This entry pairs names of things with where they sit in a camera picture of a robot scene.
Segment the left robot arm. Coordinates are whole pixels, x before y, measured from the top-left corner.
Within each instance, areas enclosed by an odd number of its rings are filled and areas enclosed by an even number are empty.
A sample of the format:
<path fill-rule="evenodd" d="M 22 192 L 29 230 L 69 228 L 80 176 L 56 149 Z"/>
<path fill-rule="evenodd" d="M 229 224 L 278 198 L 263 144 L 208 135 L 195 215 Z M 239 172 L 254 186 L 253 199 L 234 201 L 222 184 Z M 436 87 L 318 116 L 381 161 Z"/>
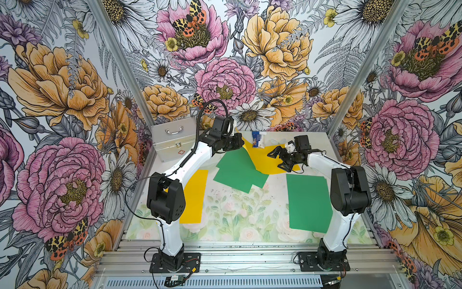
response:
<path fill-rule="evenodd" d="M 244 146 L 239 132 L 209 130 L 196 138 L 190 152 L 163 173 L 150 176 L 147 207 L 160 229 L 160 250 L 154 256 L 150 271 L 156 267 L 179 272 L 184 267 L 184 243 L 180 237 L 180 217 L 186 209 L 184 189 L 198 169 L 217 152 L 234 151 Z"/>

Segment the large green paper sheet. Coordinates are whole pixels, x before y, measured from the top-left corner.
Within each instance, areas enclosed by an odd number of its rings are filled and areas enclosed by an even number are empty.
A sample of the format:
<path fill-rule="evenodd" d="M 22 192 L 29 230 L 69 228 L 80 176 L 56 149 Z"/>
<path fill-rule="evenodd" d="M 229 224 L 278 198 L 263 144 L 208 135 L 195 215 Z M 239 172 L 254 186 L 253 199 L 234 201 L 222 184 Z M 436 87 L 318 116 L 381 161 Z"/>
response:
<path fill-rule="evenodd" d="M 333 215 L 327 180 L 312 175 L 286 175 L 289 226 L 325 234 Z"/>

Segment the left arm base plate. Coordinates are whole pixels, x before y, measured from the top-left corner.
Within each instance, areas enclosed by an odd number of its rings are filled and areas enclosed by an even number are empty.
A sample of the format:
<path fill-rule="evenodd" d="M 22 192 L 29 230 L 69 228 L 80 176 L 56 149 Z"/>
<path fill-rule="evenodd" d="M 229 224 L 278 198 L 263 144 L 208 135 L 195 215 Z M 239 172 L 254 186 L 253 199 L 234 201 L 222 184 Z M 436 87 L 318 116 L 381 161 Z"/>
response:
<path fill-rule="evenodd" d="M 164 253 L 154 254 L 150 262 L 150 273 L 198 273 L 200 271 L 202 254 L 179 253 L 169 256 Z"/>

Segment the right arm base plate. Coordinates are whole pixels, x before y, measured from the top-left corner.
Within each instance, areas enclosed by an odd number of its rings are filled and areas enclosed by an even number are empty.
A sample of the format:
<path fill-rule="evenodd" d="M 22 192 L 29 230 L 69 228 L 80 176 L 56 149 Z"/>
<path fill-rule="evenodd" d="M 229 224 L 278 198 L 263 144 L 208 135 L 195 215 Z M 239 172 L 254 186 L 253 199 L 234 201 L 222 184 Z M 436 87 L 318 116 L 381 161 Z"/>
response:
<path fill-rule="evenodd" d="M 349 272 L 351 270 L 346 250 L 334 253 L 299 252 L 296 260 L 302 272 Z"/>

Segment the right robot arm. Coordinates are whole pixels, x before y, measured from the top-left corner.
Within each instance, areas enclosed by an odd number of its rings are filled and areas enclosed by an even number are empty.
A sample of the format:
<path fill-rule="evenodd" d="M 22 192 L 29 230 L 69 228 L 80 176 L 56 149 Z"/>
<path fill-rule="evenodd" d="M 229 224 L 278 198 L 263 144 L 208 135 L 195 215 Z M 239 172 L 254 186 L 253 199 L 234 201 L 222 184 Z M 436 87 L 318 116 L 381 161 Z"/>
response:
<path fill-rule="evenodd" d="M 267 156 L 279 158 L 282 163 L 278 167 L 286 172 L 292 171 L 296 164 L 303 164 L 323 174 L 330 181 L 330 201 L 334 213 L 329 228 L 320 240 L 316 253 L 298 253 L 300 270 L 349 271 L 347 240 L 355 222 L 372 203 L 364 167 L 340 163 L 319 149 L 312 149 L 309 145 L 296 146 L 293 143 L 289 144 L 289 149 L 277 146 Z"/>

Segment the yellow paper sheet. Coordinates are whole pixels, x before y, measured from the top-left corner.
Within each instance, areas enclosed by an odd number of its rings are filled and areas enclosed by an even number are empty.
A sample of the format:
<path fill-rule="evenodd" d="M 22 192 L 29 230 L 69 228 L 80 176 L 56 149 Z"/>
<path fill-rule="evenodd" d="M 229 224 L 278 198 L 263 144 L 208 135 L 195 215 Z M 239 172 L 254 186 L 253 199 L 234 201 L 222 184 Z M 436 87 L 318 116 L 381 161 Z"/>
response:
<path fill-rule="evenodd" d="M 206 191 L 208 171 L 198 170 L 184 190 L 186 207 L 180 217 L 180 224 L 197 224 L 202 221 L 202 210 Z"/>
<path fill-rule="evenodd" d="M 265 175 L 276 175 L 286 173 L 283 169 L 277 167 L 282 163 L 282 160 L 276 158 L 270 158 L 267 155 L 272 152 L 277 145 L 268 146 L 265 148 L 254 148 L 253 145 L 244 141 L 244 149 L 247 151 L 250 159 L 252 160 L 257 171 Z"/>

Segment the yellow paper sheet top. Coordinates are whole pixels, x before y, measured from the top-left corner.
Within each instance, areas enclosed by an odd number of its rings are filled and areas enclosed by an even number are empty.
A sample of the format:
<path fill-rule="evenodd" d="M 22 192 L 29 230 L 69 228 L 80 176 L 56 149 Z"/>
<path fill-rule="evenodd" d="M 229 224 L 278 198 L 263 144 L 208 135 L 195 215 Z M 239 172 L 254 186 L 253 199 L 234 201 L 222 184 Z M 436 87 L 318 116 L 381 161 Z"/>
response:
<path fill-rule="evenodd" d="M 277 167 L 282 163 L 282 160 L 276 158 L 270 158 L 267 155 L 272 152 L 277 145 L 268 146 L 265 148 L 254 148 L 253 145 L 244 141 L 244 149 L 247 151 L 250 159 L 252 160 L 257 171 L 265 175 L 276 175 L 286 173 L 283 169 Z"/>

